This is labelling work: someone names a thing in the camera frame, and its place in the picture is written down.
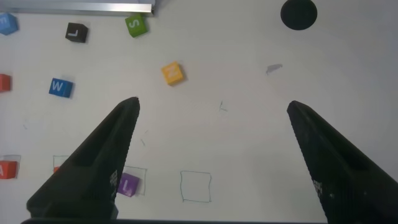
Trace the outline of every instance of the toy block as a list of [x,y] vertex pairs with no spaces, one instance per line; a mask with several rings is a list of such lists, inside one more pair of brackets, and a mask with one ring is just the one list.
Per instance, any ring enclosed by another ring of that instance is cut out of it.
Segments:
[[11,90],[11,77],[5,74],[0,74],[0,92]]
[[18,30],[17,18],[10,13],[0,15],[0,34],[9,35]]
[[138,182],[138,177],[134,177],[133,175],[127,173],[122,173],[118,193],[121,193],[128,197],[132,197],[136,193],[136,190],[138,188]]
[[17,175],[16,161],[0,161],[0,179],[11,179]]
[[173,62],[170,65],[163,67],[162,72],[164,79],[169,85],[176,84],[184,79],[177,62]]
[[72,92],[73,82],[53,78],[50,86],[50,94],[69,98]]
[[76,24],[70,22],[68,23],[67,34],[65,38],[72,42],[85,43],[87,33],[88,33],[88,28],[83,24]]
[[144,18],[140,14],[128,17],[126,19],[126,25],[132,37],[138,37],[139,35],[148,32],[147,27],[144,23]]

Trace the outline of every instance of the green letter block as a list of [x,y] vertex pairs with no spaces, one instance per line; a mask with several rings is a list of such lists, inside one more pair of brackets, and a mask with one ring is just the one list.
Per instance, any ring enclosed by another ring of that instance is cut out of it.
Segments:
[[144,24],[144,19],[140,14],[126,19],[127,28],[132,37],[137,37],[141,34],[145,34],[148,30]]

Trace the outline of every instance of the black puck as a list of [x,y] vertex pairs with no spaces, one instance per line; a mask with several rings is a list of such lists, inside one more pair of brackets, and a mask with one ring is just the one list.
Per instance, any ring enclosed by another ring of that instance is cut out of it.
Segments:
[[317,7],[311,0],[288,0],[280,10],[282,21],[293,30],[309,28],[317,16]]

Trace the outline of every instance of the metal rail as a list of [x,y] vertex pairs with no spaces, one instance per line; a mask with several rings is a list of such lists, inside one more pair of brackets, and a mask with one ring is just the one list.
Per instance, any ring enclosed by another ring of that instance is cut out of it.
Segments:
[[136,3],[0,0],[0,11],[105,16],[130,16],[134,13],[142,13],[153,16],[154,5]]

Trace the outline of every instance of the blue letter block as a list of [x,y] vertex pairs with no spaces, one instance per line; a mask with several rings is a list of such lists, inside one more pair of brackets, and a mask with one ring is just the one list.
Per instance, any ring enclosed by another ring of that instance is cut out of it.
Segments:
[[17,18],[10,13],[0,15],[0,34],[8,35],[18,30]]
[[58,78],[53,78],[49,93],[56,96],[69,98],[70,92],[72,91],[72,86],[73,82],[68,82],[65,80],[59,80]]

